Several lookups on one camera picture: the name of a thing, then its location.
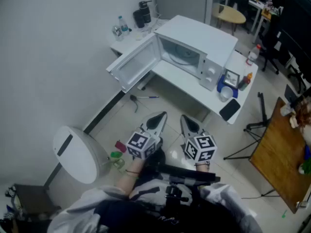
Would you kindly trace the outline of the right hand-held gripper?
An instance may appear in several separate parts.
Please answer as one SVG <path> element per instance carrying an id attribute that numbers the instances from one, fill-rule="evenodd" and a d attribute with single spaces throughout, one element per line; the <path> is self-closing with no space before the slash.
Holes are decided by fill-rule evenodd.
<path id="1" fill-rule="evenodd" d="M 200 121 L 187 115 L 181 116 L 180 126 L 185 156 L 195 164 L 209 162 L 217 151 L 213 136 L 203 128 Z"/>

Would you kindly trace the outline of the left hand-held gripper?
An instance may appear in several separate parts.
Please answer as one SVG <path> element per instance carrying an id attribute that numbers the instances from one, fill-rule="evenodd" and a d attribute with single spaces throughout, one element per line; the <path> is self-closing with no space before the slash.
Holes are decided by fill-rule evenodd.
<path id="1" fill-rule="evenodd" d="M 126 142 L 129 154 L 142 160 L 148 159 L 162 148 L 161 134 L 167 122 L 167 112 L 155 112 L 146 116 Z"/>

